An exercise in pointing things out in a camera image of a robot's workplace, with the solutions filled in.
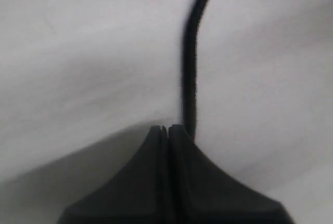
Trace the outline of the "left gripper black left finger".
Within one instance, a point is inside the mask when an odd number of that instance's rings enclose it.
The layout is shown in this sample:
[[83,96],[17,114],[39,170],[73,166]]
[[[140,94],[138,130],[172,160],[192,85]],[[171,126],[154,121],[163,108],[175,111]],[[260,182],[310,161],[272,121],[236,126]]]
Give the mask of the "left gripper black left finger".
[[130,161],[102,187],[68,206],[58,223],[165,223],[167,131],[153,126]]

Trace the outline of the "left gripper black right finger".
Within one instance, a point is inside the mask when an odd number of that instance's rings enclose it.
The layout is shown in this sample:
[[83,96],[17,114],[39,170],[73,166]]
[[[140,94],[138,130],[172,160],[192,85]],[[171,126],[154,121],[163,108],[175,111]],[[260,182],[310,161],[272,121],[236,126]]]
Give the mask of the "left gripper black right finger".
[[179,223],[293,223],[284,206],[216,166],[182,125],[169,128],[170,174]]

